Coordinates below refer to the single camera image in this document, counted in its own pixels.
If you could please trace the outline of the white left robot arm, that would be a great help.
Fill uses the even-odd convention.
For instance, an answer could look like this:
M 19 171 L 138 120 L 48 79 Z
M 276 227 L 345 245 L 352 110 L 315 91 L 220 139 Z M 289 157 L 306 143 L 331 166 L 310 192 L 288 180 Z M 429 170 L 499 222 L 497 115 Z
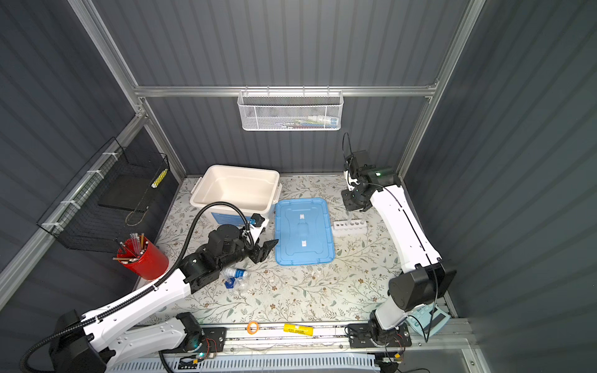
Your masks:
M 83 315 L 67 312 L 57 321 L 54 334 L 25 352 L 20 370 L 34 371 L 29 358 L 44 345 L 49 346 L 56 372 L 105 372 L 154 352 L 215 353 L 219 344 L 205 336 L 189 312 L 159 325 L 137 325 L 218 280 L 227 267 L 246 258 L 255 264 L 266 260 L 277 244 L 259 241 L 267 223 L 253 214 L 241 228 L 221 225 L 209 234 L 207 244 L 192 254 L 181 251 L 168 272 L 136 292 Z

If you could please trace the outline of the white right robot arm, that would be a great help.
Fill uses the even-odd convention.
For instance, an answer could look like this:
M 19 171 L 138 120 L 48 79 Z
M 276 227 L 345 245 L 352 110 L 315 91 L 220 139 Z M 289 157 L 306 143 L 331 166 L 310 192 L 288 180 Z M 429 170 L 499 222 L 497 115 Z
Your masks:
M 387 344 L 390 334 L 425 305 L 436 306 L 456 276 L 429 242 L 408 203 L 406 191 L 390 168 L 380 168 L 367 151 L 345 155 L 347 188 L 341 192 L 347 211 L 375 208 L 399 256 L 401 273 L 389 281 L 388 298 L 370 315 L 372 342 Z

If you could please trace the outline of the white plastic storage bin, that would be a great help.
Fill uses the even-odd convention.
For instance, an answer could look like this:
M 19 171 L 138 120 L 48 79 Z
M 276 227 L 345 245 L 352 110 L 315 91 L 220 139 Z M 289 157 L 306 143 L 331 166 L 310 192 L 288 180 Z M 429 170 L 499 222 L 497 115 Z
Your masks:
M 214 165 L 193 187 L 190 204 L 204 208 L 216 201 L 229 202 L 247 219 L 260 214 L 273 221 L 280 194 L 280 173 L 275 170 Z

